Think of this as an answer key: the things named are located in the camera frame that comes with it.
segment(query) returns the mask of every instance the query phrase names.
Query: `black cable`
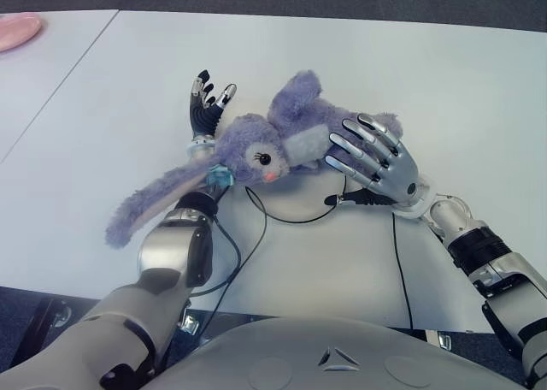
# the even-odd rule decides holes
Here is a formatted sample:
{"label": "black cable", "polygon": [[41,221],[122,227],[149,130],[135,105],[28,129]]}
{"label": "black cable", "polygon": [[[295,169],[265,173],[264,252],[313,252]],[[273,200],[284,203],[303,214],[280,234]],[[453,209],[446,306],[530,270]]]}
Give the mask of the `black cable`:
{"label": "black cable", "polygon": [[209,327],[209,324],[211,324],[211,321],[213,320],[213,317],[215,317],[216,311],[219,309],[219,307],[221,307],[222,299],[224,298],[224,296],[226,296],[226,292],[232,285],[236,276],[239,275],[239,272],[241,272],[245,264],[249,262],[249,259],[253,256],[256,249],[258,248],[258,246],[261,244],[262,240],[264,239],[264,235],[266,234],[266,229],[268,228],[268,215],[266,215],[266,208],[264,207],[264,204],[262,203],[262,201],[260,202],[260,204],[262,206],[262,212],[264,213],[264,227],[262,228],[262,234],[260,235],[260,238],[258,238],[258,241],[256,242],[253,249],[250,251],[249,256],[247,256],[247,258],[243,261],[243,263],[241,263],[241,266],[235,270],[235,274],[233,275],[233,277],[229,277],[228,279],[226,279],[226,282],[227,282],[226,287],[224,288],[224,291],[222,292],[218,302],[216,302],[216,306],[213,309],[213,312],[211,313],[210,318],[203,325],[203,328],[200,330],[200,332],[196,335],[196,341],[198,341],[203,335],[203,333],[205,332],[205,330],[207,330],[207,328]]}
{"label": "black cable", "polygon": [[[345,189],[347,187],[347,184],[348,184],[348,178],[346,176],[344,176],[344,188],[342,190],[342,193],[345,192]],[[224,196],[224,194],[226,193],[226,190],[224,190],[224,192],[219,196],[219,198],[217,199],[217,203],[218,201],[221,200],[221,198]],[[191,297],[196,297],[196,296],[203,296],[205,294],[208,294],[208,293],[211,293],[211,292],[214,292],[218,289],[220,289],[221,287],[225,286],[225,289],[224,291],[222,292],[221,294],[221,297],[219,298],[218,302],[216,303],[216,306],[215,308],[213,309],[213,312],[211,313],[211,316],[210,318],[207,320],[207,322],[205,323],[205,325],[203,325],[203,328],[200,330],[200,332],[196,335],[196,340],[199,340],[199,338],[203,335],[203,333],[205,332],[205,330],[207,330],[207,328],[209,327],[209,324],[211,323],[211,321],[213,320],[213,317],[215,317],[215,314],[216,314],[216,311],[219,309],[219,307],[221,306],[221,302],[222,302],[222,299],[224,298],[224,296],[226,296],[226,292],[228,291],[228,288],[231,286],[232,282],[234,281],[234,279],[236,278],[236,276],[239,274],[239,272],[243,269],[243,267],[245,266],[245,264],[247,264],[247,262],[249,261],[249,259],[253,256],[253,254],[255,253],[256,249],[258,248],[258,246],[261,244],[262,240],[264,239],[264,235],[266,234],[266,229],[268,228],[268,218],[272,218],[276,221],[279,221],[279,222],[283,222],[283,223],[292,223],[292,224],[303,224],[303,223],[311,223],[311,222],[314,222],[314,221],[318,221],[319,219],[325,217],[326,215],[328,215],[329,213],[331,213],[334,208],[336,208],[336,206],[333,206],[331,209],[329,209],[327,212],[323,213],[322,215],[320,216],[317,216],[317,217],[314,217],[314,218],[311,218],[311,219],[308,219],[308,220],[305,220],[305,221],[287,221],[285,219],[281,219],[281,218],[278,218],[276,216],[273,216],[273,215],[270,215],[268,214],[268,212],[266,211],[266,206],[264,206],[264,203],[262,202],[262,200],[258,197],[258,195],[249,187],[245,187],[245,191],[247,192],[247,196],[249,197],[250,201],[253,203],[253,205],[255,205],[255,207],[257,207],[257,209],[259,209],[259,211],[261,211],[263,214],[264,214],[264,227],[262,228],[262,234],[260,236],[260,238],[258,239],[258,241],[256,242],[255,246],[253,247],[252,251],[250,251],[250,254],[249,256],[247,256],[247,258],[243,261],[243,263],[241,264],[241,266],[239,267],[236,267],[234,269],[234,271],[232,272],[232,274],[225,280],[223,281],[222,283],[220,283],[219,285],[215,286],[215,287],[212,287],[211,289],[208,289],[206,291],[203,291],[203,292],[197,292],[197,293],[193,293],[191,295]],[[251,194],[256,198],[256,201],[258,202],[258,204],[256,204],[256,201],[251,197]],[[232,237],[229,236],[229,234],[226,232],[223,234],[226,236],[226,238],[228,240],[230,240],[230,243],[232,243],[232,246],[234,247],[234,249],[236,250],[236,252],[239,251],[239,248],[237,246],[237,244],[235,243],[235,241],[233,241]]]}
{"label": "black cable", "polygon": [[[347,176],[344,176],[344,188],[342,189],[342,193],[345,193],[345,188],[348,184],[348,178]],[[266,212],[265,210],[261,209],[261,207],[258,206],[258,204],[256,204],[256,201],[255,199],[253,199],[253,197],[251,197],[251,194],[252,196],[254,196],[261,204],[261,206],[263,207],[264,204],[262,203],[262,201],[260,200],[260,198],[258,197],[258,195],[255,193],[255,191],[253,191],[250,187],[245,187],[245,191],[247,192],[247,196],[249,197],[250,201],[253,203],[253,205],[255,205],[255,207],[257,209],[259,209],[262,213],[266,214],[267,217],[271,218],[271,219],[274,219],[275,221],[278,221],[278,222],[282,222],[282,223],[290,223],[290,224],[295,224],[295,225],[302,225],[304,223],[311,223],[311,222],[315,222],[315,221],[319,221],[320,219],[322,219],[323,217],[327,216],[329,213],[331,213],[336,207],[337,205],[335,204],[331,209],[329,209],[328,211],[326,211],[325,213],[319,215],[319,216],[316,216],[316,217],[312,217],[311,219],[305,219],[303,221],[289,221],[287,219],[282,219],[280,217],[277,217],[277,216],[274,216],[272,215],[271,213],[268,213]]]}
{"label": "black cable", "polygon": [[401,261],[399,260],[399,250],[397,249],[397,233],[395,231],[395,215],[391,213],[391,222],[393,229],[393,245],[395,246],[395,258],[397,259],[397,266],[399,267],[399,273],[401,274],[401,282],[403,283],[404,300],[407,303],[407,310],[409,311],[410,330],[414,330],[414,322],[412,320],[412,310],[410,309],[409,295],[407,294],[407,285],[404,282],[403,268],[401,267]]}

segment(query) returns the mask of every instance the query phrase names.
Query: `plush toy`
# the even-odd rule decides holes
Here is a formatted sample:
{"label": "plush toy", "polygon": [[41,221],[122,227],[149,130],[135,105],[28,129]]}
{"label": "plush toy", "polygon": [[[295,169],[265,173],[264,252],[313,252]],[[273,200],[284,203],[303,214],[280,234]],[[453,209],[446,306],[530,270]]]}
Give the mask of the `plush toy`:
{"label": "plush toy", "polygon": [[[267,119],[255,114],[237,117],[216,140],[212,156],[175,168],[126,199],[106,230],[107,243],[126,245],[135,231],[219,166],[226,167],[236,183],[251,186],[293,172],[316,172],[327,153],[354,164],[341,148],[332,148],[329,133],[348,136],[342,120],[356,120],[359,114],[328,103],[320,94],[314,72],[298,73],[275,96]],[[396,136],[403,134],[395,115],[374,119]]]}

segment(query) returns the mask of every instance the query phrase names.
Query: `floor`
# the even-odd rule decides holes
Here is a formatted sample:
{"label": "floor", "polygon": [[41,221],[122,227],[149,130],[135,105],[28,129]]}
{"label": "floor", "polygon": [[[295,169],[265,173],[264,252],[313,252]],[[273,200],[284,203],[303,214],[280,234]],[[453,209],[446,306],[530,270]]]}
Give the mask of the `floor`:
{"label": "floor", "polygon": [[[547,29],[547,0],[0,0],[0,12],[70,9],[166,10],[417,21],[539,32]],[[37,292],[0,287],[0,371],[8,368],[42,297]],[[78,299],[74,303],[78,311],[73,321],[92,305],[92,302]],[[204,318],[206,315],[198,312],[197,316]],[[244,316],[245,320],[241,317],[238,320],[245,322],[251,318]],[[230,323],[224,323],[218,330],[231,326]],[[46,343],[64,328],[52,329]],[[520,363],[507,355],[494,335],[450,333],[450,337],[456,354],[522,383]],[[187,334],[177,332],[169,364],[181,359],[194,345]]]}

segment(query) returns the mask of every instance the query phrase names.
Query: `bunny eye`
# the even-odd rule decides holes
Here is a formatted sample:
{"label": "bunny eye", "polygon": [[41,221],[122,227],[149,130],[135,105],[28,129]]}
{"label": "bunny eye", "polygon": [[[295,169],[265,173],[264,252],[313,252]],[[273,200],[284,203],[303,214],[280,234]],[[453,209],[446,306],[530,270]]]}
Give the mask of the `bunny eye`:
{"label": "bunny eye", "polygon": [[253,159],[260,162],[260,164],[264,166],[269,165],[272,162],[272,157],[267,153],[256,153]]}

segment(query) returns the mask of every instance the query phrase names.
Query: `white table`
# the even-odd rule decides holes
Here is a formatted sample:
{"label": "white table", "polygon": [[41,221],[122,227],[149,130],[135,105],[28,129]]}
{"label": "white table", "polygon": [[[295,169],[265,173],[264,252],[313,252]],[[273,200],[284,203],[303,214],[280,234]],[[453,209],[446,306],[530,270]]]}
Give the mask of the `white table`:
{"label": "white table", "polygon": [[40,33],[0,53],[0,163],[116,12],[40,13]]}
{"label": "white table", "polygon": [[[188,92],[204,68],[218,88],[238,84],[221,130],[235,115],[264,115],[305,68],[318,73],[322,96],[336,105],[397,112],[422,172],[463,197],[545,275],[544,44],[540,33],[475,27],[121,12],[0,168],[9,263],[0,284],[101,298],[134,282],[137,249],[153,223],[123,251],[104,245],[103,229],[133,189],[186,162]],[[309,217],[341,186],[327,172],[256,190],[273,213],[287,217],[297,207]],[[222,208],[222,222],[248,252],[262,215],[241,189]],[[399,220],[397,237],[415,326],[489,331],[482,298],[434,236]],[[211,286],[233,264],[216,231],[215,246]],[[215,301],[210,295],[193,305]],[[269,222],[221,309],[407,327],[391,217],[347,207],[310,225]]]}

